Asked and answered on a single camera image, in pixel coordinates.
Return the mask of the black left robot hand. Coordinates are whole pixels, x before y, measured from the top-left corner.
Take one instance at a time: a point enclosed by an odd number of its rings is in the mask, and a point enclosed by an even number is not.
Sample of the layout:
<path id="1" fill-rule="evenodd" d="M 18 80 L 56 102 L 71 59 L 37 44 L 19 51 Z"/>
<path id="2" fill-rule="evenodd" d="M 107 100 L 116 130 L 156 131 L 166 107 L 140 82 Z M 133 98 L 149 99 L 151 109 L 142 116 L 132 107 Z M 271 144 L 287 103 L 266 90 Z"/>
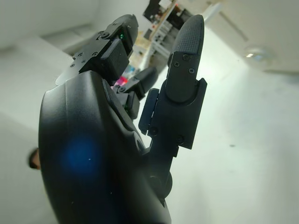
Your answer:
<path id="1" fill-rule="evenodd" d="M 147 68 L 116 85 L 137 38 L 134 15 L 95 34 L 45 92 L 39 158 L 61 224 L 169 224 L 172 159 L 191 149 L 207 83 L 197 80 L 204 18 L 180 29 L 160 89 Z"/>

